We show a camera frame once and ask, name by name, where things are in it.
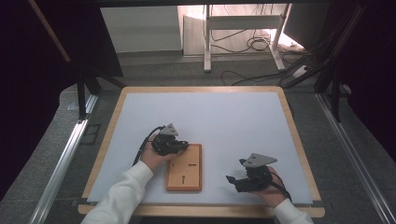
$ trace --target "table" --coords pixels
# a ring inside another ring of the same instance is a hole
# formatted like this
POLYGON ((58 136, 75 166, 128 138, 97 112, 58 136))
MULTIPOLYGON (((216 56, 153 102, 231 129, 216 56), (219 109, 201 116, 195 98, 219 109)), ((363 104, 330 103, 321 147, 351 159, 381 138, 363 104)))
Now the table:
MULTIPOLYGON (((311 217, 323 217, 325 209, 321 205, 321 198, 315 179, 305 156, 303 145, 292 119, 290 109, 284 92, 279 87, 128 87, 124 88, 120 99, 117 102, 113 116, 106 131, 104 141, 92 168, 90 178, 83 192, 82 198, 88 198, 93 183, 98 176, 103 164, 110 139, 116 128, 117 120, 120 117, 123 102, 129 92, 276 92, 283 108, 286 121, 290 128, 291 137, 300 163, 304 170, 304 175, 314 203, 310 206, 298 206, 302 211, 306 211, 311 217)), ((87 214, 94 208, 92 204, 80 204, 78 211, 87 214)), ((134 216, 169 216, 169 217, 273 217, 272 209, 265 205, 139 205, 134 211, 134 216)))

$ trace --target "wall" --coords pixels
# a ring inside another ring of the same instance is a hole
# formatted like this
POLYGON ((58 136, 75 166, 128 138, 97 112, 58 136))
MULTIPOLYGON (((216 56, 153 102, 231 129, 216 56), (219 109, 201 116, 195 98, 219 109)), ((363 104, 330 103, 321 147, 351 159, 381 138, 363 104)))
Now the wall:
POLYGON ((181 50, 177 7, 108 7, 101 11, 117 53, 181 50))

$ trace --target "slot in wooden board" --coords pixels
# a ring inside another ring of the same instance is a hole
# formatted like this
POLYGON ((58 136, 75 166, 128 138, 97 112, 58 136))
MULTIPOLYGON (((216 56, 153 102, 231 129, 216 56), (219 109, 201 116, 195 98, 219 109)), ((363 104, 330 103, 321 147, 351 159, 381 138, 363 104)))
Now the slot in wooden board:
POLYGON ((199 191, 202 189, 202 146, 190 144, 185 152, 168 162, 166 190, 199 191))

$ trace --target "white sleeve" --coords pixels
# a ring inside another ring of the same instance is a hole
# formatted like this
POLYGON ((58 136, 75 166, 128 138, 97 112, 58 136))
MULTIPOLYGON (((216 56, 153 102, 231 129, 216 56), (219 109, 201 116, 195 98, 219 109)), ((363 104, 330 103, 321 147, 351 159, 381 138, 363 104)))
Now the white sleeve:
POLYGON ((139 161, 122 173, 119 182, 110 188, 81 223, 128 223, 142 201, 145 186, 152 176, 153 173, 147 165, 139 161))
POLYGON ((301 212, 286 199, 274 208, 274 213, 281 224, 306 224, 314 223, 312 218, 305 212, 301 212))

